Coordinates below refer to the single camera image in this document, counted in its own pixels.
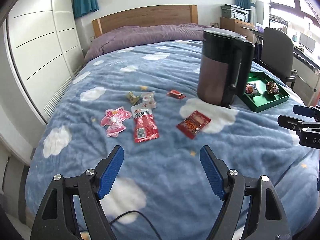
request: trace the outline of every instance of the metal bolt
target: metal bolt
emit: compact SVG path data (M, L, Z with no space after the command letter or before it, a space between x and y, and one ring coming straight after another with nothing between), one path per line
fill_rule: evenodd
M230 170L229 173L232 176L237 176L238 175L238 171L237 170Z
M90 176L90 175L94 174L94 170L93 169L88 169L88 170L85 171L85 174Z
M61 175L60 174L54 175L53 179L54 180L59 180L59 179L61 179Z
M266 175L263 175L263 176L261 177L261 179L262 179L263 181L265 181L265 182L268 182L268 181L269 181L269 177L266 176Z

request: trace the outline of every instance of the purple bedding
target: purple bedding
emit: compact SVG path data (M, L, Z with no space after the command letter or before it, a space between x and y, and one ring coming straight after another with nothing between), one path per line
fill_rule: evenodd
M115 50L163 41L201 41L203 29L205 28L210 27L195 23L151 27L124 26L96 38L92 42L84 60L89 62Z

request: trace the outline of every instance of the blue blanket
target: blue blanket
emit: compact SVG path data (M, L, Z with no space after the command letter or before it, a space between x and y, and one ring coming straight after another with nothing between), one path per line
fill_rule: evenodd
M299 138L279 127L280 114L297 116L292 107L301 99L279 79L252 63L290 94L287 102L254 113L236 98L231 109L197 98L201 41L167 41L141 45L102 55L90 61L57 105L36 149L26 182L27 206L35 214L57 173L78 176L106 158L115 145L124 148L124 163L109 195L101 205L109 220L139 210L163 239L206 239L222 206L213 194L199 160L203 145L229 168L245 176L270 177L287 214L292 234L312 219L317 206L319 151L299 145ZM166 96L171 89L186 95ZM160 137L134 143L134 121L117 138L106 136L100 121L107 109L131 104L126 94L155 91L153 109ZM198 110L212 121L194 140L176 125ZM305 121L311 118L297 116ZM86 230L78 197L74 197L78 223ZM238 227L244 225L249 199L244 201ZM146 221L129 214L113 224L118 239L156 239Z

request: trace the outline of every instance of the printer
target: printer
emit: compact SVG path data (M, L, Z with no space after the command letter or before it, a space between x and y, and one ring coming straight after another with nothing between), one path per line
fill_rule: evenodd
M250 9L244 9L237 5L221 5L221 16L224 18L238 19L248 22L249 11Z

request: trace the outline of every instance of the kettle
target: kettle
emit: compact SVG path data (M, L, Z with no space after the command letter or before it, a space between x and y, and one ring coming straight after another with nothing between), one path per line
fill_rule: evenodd
M204 29L198 97L209 104L230 108L235 95L244 94L254 47L238 33Z

